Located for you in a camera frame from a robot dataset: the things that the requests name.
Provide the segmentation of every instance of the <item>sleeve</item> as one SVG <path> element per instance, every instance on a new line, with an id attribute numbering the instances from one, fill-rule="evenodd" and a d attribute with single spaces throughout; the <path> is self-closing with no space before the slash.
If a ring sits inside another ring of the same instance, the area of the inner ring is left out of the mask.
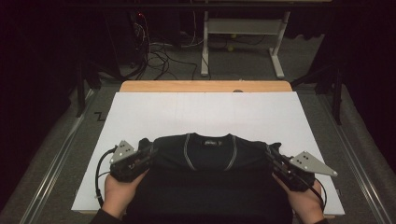
<path id="1" fill-rule="evenodd" d="M 315 224 L 329 224 L 329 221 L 326 218 L 324 218 L 323 220 L 316 222 Z"/>
<path id="2" fill-rule="evenodd" d="M 95 217 L 91 220 L 90 224 L 124 224 L 121 220 L 109 215 L 102 209 L 98 210 Z"/>

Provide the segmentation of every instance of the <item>person's left hand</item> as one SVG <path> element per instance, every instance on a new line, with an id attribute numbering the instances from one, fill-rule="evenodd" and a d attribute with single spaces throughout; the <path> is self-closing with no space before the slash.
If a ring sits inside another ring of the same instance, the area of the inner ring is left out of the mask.
<path id="1" fill-rule="evenodd" d="M 126 207 L 134 198 L 137 186 L 147 172 L 138 176 L 131 183 L 119 182 L 112 175 L 107 175 L 105 181 L 105 202 L 103 203 L 102 210 L 113 217 L 121 219 Z"/>

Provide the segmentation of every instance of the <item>white paper sheet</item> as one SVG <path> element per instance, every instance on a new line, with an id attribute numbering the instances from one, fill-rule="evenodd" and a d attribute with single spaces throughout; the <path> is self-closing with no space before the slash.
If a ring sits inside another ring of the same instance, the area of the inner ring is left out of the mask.
<path id="1" fill-rule="evenodd" d="M 118 92 L 73 204 L 74 211 L 96 211 L 94 174 L 100 157 L 121 140 L 137 147 L 140 139 L 198 133 L 228 133 L 249 141 L 280 142 L 280 152 L 303 150 L 323 161 L 296 92 Z M 109 170 L 108 156 L 101 173 Z M 317 175 L 325 186 L 326 215 L 343 215 L 330 177 Z M 99 186 L 104 191 L 104 178 Z"/>

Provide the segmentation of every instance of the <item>dark background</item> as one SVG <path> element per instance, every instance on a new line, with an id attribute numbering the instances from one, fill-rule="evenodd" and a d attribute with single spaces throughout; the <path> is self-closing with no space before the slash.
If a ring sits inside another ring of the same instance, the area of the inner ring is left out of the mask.
<path id="1" fill-rule="evenodd" d="M 293 38 L 303 34 L 309 39 L 326 34 L 311 71 L 335 59 L 345 62 L 344 83 L 375 143 L 396 170 L 393 149 L 396 138 L 396 18 L 390 1 L 366 1 L 366 4 L 370 9 L 291 13 L 286 36 Z M 0 169 L 4 178 L 0 184 L 0 209 L 18 185 L 51 126 L 69 107 L 68 95 L 76 86 L 81 50 L 87 57 L 109 52 L 106 58 L 93 60 L 113 69 L 114 73 L 119 72 L 117 63 L 135 60 L 136 52 L 122 51 L 125 46 L 134 44 L 133 38 L 129 38 L 128 22 L 111 14 L 81 13 L 66 10 L 57 0 L 0 3 Z M 187 14 L 145 12 L 151 32 L 175 45 L 180 30 L 191 33 L 193 23 Z M 256 18 L 261 15 L 239 12 L 237 16 Z M 202 13 L 197 13 L 198 31 L 202 30 L 202 17 Z M 106 29 L 106 20 L 121 20 L 110 23 L 112 34 Z M 112 40 L 123 44 L 112 48 Z"/>

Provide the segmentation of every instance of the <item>hand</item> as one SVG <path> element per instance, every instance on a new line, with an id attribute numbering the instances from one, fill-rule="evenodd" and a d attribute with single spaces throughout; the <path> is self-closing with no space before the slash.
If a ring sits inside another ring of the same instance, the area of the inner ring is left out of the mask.
<path id="1" fill-rule="evenodd" d="M 288 194 L 291 208 L 299 215 L 303 223 L 315 223 L 324 218 L 320 207 L 320 199 L 311 189 L 305 192 L 291 191 L 275 174 L 273 174 L 273 177 Z M 313 188 L 321 194 L 321 186 L 317 180 Z"/>
<path id="2" fill-rule="evenodd" d="M 112 175 L 107 175 L 105 181 L 105 202 L 103 203 L 102 210 L 113 217 L 121 219 L 126 207 L 134 198 L 137 186 L 147 172 L 138 176 L 131 183 L 119 182 Z"/>

